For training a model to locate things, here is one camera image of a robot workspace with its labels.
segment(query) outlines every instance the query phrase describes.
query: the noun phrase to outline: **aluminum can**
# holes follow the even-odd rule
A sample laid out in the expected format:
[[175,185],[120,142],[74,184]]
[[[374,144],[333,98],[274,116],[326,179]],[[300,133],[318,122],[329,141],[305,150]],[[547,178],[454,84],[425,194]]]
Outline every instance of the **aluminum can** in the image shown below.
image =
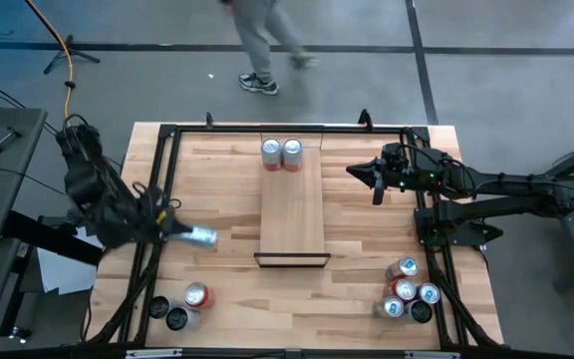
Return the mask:
[[174,307],[174,304],[164,296],[157,296],[151,299],[147,313],[150,318],[162,319],[167,315],[169,310]]
[[418,274],[418,262],[411,256],[400,258],[397,263],[387,267],[387,279],[394,280]]
[[214,293],[203,283],[191,283],[185,289],[185,304],[190,309],[209,308],[214,305]]
[[282,148],[278,140],[267,139],[260,146],[260,153],[263,158],[263,165],[268,171],[280,170],[282,164]]
[[383,296],[390,295],[395,295],[404,302],[413,300],[416,297],[416,285],[407,279],[398,278],[385,286]]
[[196,330],[200,327],[200,313],[183,307],[176,307],[167,313],[165,324],[169,330]]
[[171,235],[169,238],[181,240],[203,248],[213,248],[216,246],[216,242],[218,241],[218,232],[216,229],[193,224],[188,225],[188,227],[191,230]]
[[303,145],[298,140],[287,140],[283,146],[283,164],[285,170],[298,172],[303,166]]
[[372,313],[377,318],[399,318],[405,313],[405,304],[399,297],[390,295],[374,303]]
[[433,317],[431,306],[422,300],[416,299],[405,305],[405,316],[415,323],[428,323]]
[[439,288],[433,283],[420,285],[417,292],[416,298],[427,304],[436,304],[439,302]]

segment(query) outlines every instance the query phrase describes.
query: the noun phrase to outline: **gray pants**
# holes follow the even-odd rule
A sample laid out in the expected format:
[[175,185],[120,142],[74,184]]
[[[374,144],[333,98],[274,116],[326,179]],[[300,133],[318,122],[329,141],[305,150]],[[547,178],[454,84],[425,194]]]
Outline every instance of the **gray pants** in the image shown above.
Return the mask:
[[234,0],[234,22],[251,66],[263,82],[273,81],[269,42],[263,28],[292,54],[302,51],[294,26],[278,0]]

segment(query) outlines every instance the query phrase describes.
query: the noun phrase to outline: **white paper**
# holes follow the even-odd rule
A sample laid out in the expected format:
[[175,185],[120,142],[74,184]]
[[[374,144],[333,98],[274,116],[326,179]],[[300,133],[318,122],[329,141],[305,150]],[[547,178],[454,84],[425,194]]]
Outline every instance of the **white paper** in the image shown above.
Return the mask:
[[[103,247],[95,235],[86,235],[84,227],[77,228],[77,238],[95,247]],[[38,248],[37,254],[45,292],[59,288],[60,295],[74,293],[88,290],[95,283],[97,278],[95,266],[42,248]]]

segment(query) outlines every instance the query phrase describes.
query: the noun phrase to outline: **orange cable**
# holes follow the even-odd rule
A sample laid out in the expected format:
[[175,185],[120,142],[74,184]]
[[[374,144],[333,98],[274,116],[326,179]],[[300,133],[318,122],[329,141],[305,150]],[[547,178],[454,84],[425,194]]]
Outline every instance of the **orange cable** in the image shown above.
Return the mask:
[[[59,45],[61,45],[61,48],[63,49],[64,53],[66,54],[66,57],[68,58],[68,68],[69,68],[69,72],[70,72],[70,76],[68,78],[68,81],[70,83],[73,82],[73,79],[75,77],[75,67],[72,65],[72,58],[70,57],[70,51],[68,51],[68,46],[66,46],[66,43],[64,42],[64,40],[61,38],[61,36],[59,35],[59,33],[57,32],[57,30],[55,30],[55,28],[52,26],[52,24],[50,23],[50,21],[48,21],[48,19],[46,19],[46,17],[44,16],[44,14],[41,13],[41,11],[39,10],[39,8],[37,8],[37,6],[32,2],[32,0],[27,0],[28,5],[30,5],[35,12],[37,13],[37,15],[41,18],[41,20],[48,25],[48,27],[50,28],[50,30],[52,30],[53,34],[56,35],[57,37],[57,41],[59,41]],[[68,119],[68,117],[70,116],[70,98],[72,97],[72,88],[68,87],[68,95],[66,95],[66,104],[64,105],[64,127],[66,126],[66,120]]]

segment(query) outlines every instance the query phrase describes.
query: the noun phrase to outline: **black floor stripe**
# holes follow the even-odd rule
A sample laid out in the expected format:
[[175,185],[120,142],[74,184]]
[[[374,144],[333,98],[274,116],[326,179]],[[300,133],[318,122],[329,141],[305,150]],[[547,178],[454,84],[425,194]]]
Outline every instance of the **black floor stripe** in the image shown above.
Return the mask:
[[[75,42],[74,50],[80,51],[119,51],[119,52],[244,52],[240,45],[186,45],[186,44],[128,44]],[[362,45],[308,45],[308,51],[315,53],[355,53],[355,54],[412,54],[412,46],[362,46]],[[52,42],[8,42],[0,41],[0,49],[5,50],[51,50],[59,51],[59,44]],[[273,52],[287,52],[282,46],[272,46]]]
[[527,55],[574,56],[573,48],[476,48],[476,47],[425,47],[425,53],[436,55]]
[[423,93],[423,102],[425,103],[425,112],[427,113],[427,122],[429,125],[437,125],[437,112],[435,102],[433,101],[433,92],[431,91],[431,82],[429,81],[429,71],[427,70],[427,59],[423,48],[423,38],[420,35],[420,25],[418,24],[418,14],[414,0],[405,0],[407,4],[407,15],[409,16],[409,26],[411,27],[411,37],[414,41],[414,50],[416,53],[416,64],[418,65],[418,76],[420,77],[420,89]]

